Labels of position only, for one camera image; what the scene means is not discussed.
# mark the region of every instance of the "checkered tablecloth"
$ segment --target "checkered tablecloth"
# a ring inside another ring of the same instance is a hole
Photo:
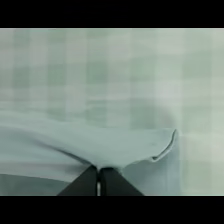
[[[224,29],[0,29],[0,109],[174,127],[183,195],[224,195]]]

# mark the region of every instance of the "towel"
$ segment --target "towel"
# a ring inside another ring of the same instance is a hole
[[[144,190],[148,182],[158,184],[157,171],[165,169],[167,176],[168,167],[175,166],[167,154],[178,147],[175,129],[102,128],[14,112],[0,113],[0,142],[0,174],[71,182],[93,164],[118,169],[146,195],[153,194]],[[144,164],[151,167],[146,172]],[[141,176],[145,182],[137,180]]]

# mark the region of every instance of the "black bar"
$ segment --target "black bar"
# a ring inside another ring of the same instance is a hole
[[[113,168],[100,170],[101,196],[144,196]]]
[[[89,167],[58,196],[96,196],[97,195],[97,169]]]

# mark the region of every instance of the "plaid fabric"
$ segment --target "plaid fabric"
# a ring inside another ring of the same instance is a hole
[[[183,195],[224,195],[223,29],[1,29],[0,109],[175,127]]]

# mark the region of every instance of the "cloth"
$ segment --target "cloth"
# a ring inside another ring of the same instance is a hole
[[[72,182],[90,164],[122,171],[156,163],[177,147],[176,138],[173,129],[108,129],[1,112],[0,174]]]
[[[0,29],[0,109],[177,129],[181,194],[224,195],[223,40],[218,28]]]

